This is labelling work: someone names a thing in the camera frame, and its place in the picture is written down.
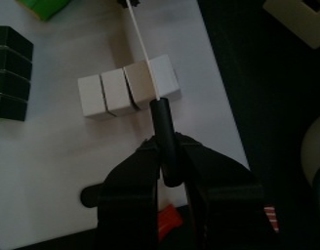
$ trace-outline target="black block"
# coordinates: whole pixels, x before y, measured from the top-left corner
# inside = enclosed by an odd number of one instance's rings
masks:
[[[0,118],[25,121],[27,102],[0,96]]]
[[[8,70],[31,79],[32,63],[8,49],[0,49],[0,71]]]
[[[29,82],[9,72],[0,72],[0,94],[28,101]]]
[[[7,46],[32,60],[33,45],[9,26],[0,26],[0,46]]]

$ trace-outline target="white cable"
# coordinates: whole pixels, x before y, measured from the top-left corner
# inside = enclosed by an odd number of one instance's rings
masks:
[[[135,32],[136,32],[136,35],[138,35],[138,40],[139,40],[139,43],[140,43],[140,46],[142,46],[142,50],[143,50],[143,54],[144,54],[144,58],[146,58],[146,63],[147,63],[147,67],[148,67],[148,71],[150,71],[150,75],[151,75],[151,80],[152,80],[154,89],[155,89],[155,97],[156,97],[156,100],[159,101],[160,100],[159,89],[158,89],[158,85],[156,85],[156,81],[155,81],[152,66],[151,66],[151,63],[150,63],[150,58],[148,58],[146,48],[144,48],[144,43],[143,43],[139,27],[138,27],[136,20],[135,20],[134,7],[132,7],[131,0],[127,0],[127,4],[128,4],[128,7],[130,7],[130,12],[131,12],[132,20],[134,20],[134,28],[135,28]]]

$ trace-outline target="white table surface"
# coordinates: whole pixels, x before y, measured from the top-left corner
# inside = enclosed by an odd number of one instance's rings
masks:
[[[183,98],[175,127],[247,167],[240,136],[195,0],[142,0],[135,8],[150,57],[168,54]],[[0,0],[0,25],[35,44],[27,122],[0,121],[0,248],[96,227],[80,191],[154,134],[150,110],[98,122],[81,116],[77,79],[143,59],[116,0],[75,0],[49,22]],[[160,207],[187,203],[160,182]]]

